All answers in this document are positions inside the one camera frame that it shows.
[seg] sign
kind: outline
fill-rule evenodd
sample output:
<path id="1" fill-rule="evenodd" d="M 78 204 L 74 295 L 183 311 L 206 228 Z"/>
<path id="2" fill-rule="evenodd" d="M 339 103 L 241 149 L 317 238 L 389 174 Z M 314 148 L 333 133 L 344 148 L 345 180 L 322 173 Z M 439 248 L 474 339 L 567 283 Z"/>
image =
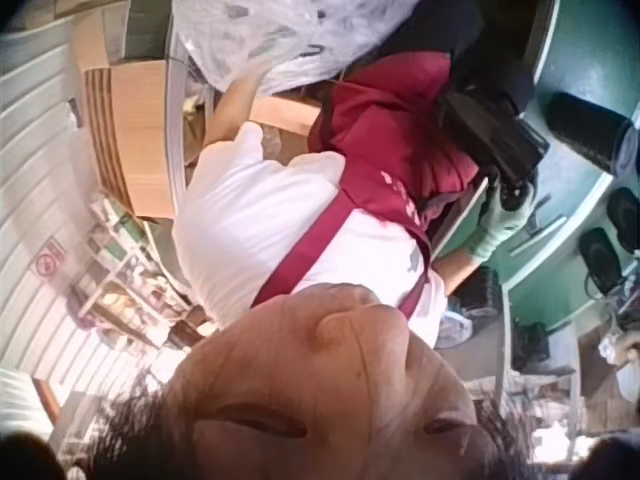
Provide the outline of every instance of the sign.
<path id="1" fill-rule="evenodd" d="M 51 237 L 33 259 L 31 270 L 44 280 L 53 277 L 67 259 L 67 251 Z"/>

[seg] red apron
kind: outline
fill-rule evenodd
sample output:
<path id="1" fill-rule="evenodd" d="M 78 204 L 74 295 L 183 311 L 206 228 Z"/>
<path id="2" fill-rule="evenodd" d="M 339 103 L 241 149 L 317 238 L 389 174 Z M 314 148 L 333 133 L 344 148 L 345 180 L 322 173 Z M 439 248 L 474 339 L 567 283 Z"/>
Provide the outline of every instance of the red apron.
<path id="1" fill-rule="evenodd" d="M 399 54 L 336 84 L 309 135 L 309 149 L 344 155 L 339 193 L 273 271 L 252 307 L 290 294 L 351 212 L 362 209 L 403 226 L 418 243 L 424 273 L 398 306 L 407 319 L 413 315 L 431 260 L 425 230 L 442 210 L 440 206 L 419 215 L 415 205 L 463 192 L 478 171 L 431 119 L 450 66 L 449 57 L 441 53 Z"/>

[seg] wrinkled skin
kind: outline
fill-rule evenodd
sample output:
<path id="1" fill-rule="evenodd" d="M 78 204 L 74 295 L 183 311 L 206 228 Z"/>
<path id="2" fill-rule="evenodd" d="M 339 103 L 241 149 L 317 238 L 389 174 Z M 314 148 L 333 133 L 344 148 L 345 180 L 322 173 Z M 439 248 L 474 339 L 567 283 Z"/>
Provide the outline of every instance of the wrinkled skin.
<path id="1" fill-rule="evenodd" d="M 456 479 L 492 455 L 454 372 L 364 287 L 250 311 L 201 342 L 169 392 L 173 422 L 195 416 L 204 478 Z"/>

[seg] green glove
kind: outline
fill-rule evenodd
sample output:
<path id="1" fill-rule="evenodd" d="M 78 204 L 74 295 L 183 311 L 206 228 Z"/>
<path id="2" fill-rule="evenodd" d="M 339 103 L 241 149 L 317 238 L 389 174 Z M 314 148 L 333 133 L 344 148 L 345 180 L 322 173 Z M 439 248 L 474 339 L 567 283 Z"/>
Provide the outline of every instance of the green glove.
<path id="1" fill-rule="evenodd" d="M 535 191 L 529 185 L 529 193 L 522 207 L 513 212 L 502 208 L 500 202 L 500 190 L 502 185 L 498 182 L 498 188 L 494 189 L 489 198 L 489 209 L 480 219 L 480 223 L 471 236 L 467 239 L 465 247 L 471 256 L 480 263 L 484 263 L 503 242 L 511 238 L 522 229 L 533 213 L 533 199 Z"/>

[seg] white shirt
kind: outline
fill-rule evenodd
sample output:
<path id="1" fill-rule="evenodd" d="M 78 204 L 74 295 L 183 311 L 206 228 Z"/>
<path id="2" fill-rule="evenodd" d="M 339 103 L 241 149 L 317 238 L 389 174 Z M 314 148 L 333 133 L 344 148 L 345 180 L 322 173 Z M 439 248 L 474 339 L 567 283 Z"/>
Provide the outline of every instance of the white shirt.
<path id="1" fill-rule="evenodd" d="M 195 299 L 222 326 L 251 307 L 259 289 L 338 193 L 345 159 L 301 155 L 288 166 L 263 159 L 262 129 L 245 123 L 233 142 L 204 149 L 176 216 L 173 237 Z M 424 270 L 416 241 L 399 225 L 351 213 L 295 288 L 351 283 L 398 306 Z M 432 270 L 410 328 L 430 346 L 446 310 Z"/>

